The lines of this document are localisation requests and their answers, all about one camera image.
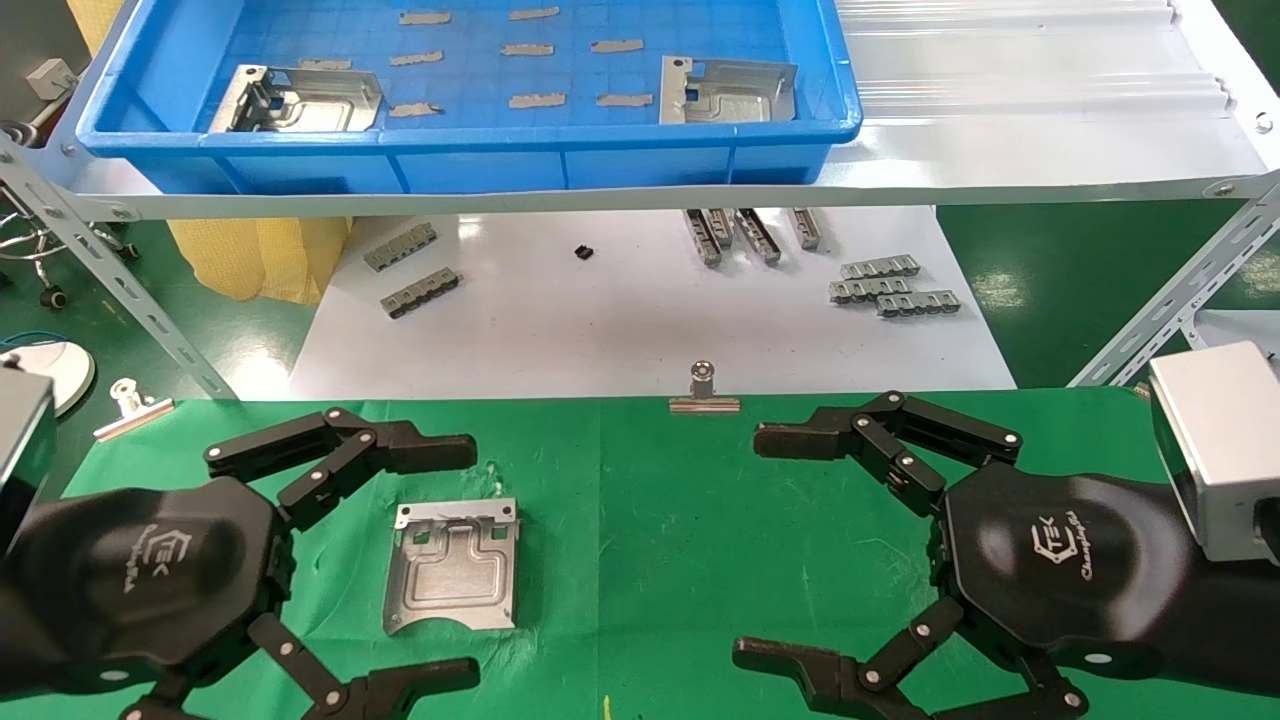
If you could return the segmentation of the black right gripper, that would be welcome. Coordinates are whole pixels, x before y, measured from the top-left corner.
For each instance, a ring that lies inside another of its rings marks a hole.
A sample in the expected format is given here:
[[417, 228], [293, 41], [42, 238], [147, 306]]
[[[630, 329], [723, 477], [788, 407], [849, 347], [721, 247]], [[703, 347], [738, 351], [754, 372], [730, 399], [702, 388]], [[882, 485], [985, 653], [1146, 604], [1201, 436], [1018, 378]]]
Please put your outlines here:
[[[1021, 450], [1018, 433], [900, 391], [858, 407], [818, 407], [803, 423], [762, 423], [751, 446], [760, 457], [850, 457], [919, 518], [940, 515], [934, 579], [950, 597], [931, 603], [870, 660], [735, 641], [736, 667], [794, 680], [813, 712], [1083, 717], [1085, 693], [1052, 661], [1125, 680], [1279, 689], [1277, 568], [1208, 560], [1167, 486], [1020, 471], [1007, 466]], [[982, 469], [945, 495], [945, 478], [919, 450]], [[1027, 691], [936, 712], [913, 703], [902, 680], [957, 632], [997, 666], [1016, 669]]]

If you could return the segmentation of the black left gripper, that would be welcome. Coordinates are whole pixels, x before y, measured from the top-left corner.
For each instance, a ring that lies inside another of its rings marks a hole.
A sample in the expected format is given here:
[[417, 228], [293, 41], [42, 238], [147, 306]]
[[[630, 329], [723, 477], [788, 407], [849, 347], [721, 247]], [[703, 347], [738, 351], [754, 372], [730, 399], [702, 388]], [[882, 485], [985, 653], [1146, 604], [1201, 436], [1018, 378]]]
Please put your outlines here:
[[[212, 478], [187, 489], [127, 488], [32, 509], [3, 559], [3, 700], [104, 694], [156, 682], [125, 719], [188, 719], [192, 689], [261, 650], [308, 698], [306, 719], [406, 719], [431, 694], [466, 691], [472, 657], [375, 669], [342, 682], [276, 615], [306, 532], [387, 471], [477, 462], [470, 434], [332, 407], [209, 447]], [[305, 471], [276, 507], [242, 484]]]

